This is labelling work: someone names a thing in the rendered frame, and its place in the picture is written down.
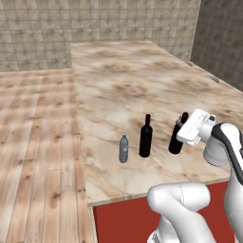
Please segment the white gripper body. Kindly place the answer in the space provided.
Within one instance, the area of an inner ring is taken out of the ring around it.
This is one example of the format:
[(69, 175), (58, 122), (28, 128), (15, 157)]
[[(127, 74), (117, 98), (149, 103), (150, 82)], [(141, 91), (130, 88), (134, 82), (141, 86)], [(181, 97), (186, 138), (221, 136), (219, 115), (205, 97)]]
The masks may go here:
[(196, 145), (200, 141), (207, 142), (212, 131), (211, 115), (201, 109), (196, 109), (188, 118), (186, 123), (177, 119), (179, 126), (177, 140), (190, 145)]

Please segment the red counter cabinet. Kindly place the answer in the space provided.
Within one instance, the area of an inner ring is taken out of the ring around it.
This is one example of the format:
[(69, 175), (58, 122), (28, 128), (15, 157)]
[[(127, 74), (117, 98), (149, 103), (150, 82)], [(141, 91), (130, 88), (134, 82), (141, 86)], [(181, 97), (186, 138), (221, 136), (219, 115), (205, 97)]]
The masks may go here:
[[(223, 204), (227, 186), (227, 182), (208, 185), (211, 202), (199, 211), (216, 243), (234, 243), (234, 232)], [(149, 208), (145, 197), (96, 206), (93, 215), (98, 243), (147, 243), (159, 224), (159, 215)]]

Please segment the black wine bottle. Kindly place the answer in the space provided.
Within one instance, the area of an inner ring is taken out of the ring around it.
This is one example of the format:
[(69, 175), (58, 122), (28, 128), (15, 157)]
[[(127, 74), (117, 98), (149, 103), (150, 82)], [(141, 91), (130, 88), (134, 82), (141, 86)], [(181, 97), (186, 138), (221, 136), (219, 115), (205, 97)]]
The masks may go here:
[(150, 156), (153, 128), (150, 125), (151, 115), (145, 116), (145, 124), (140, 130), (140, 156), (148, 158)]
[(177, 155), (180, 153), (183, 143), (177, 139), (177, 134), (182, 125), (187, 122), (188, 118), (189, 114), (187, 112), (183, 112), (176, 120), (169, 144), (169, 152), (173, 155)]

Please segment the clear plastic water bottle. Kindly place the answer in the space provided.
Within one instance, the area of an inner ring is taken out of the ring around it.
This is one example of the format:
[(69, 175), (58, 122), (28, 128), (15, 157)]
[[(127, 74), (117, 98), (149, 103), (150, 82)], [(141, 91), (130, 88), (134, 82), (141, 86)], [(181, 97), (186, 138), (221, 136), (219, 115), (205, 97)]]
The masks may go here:
[(120, 139), (120, 152), (119, 152), (119, 160), (121, 163), (126, 163), (128, 160), (128, 139), (125, 135), (123, 135)]

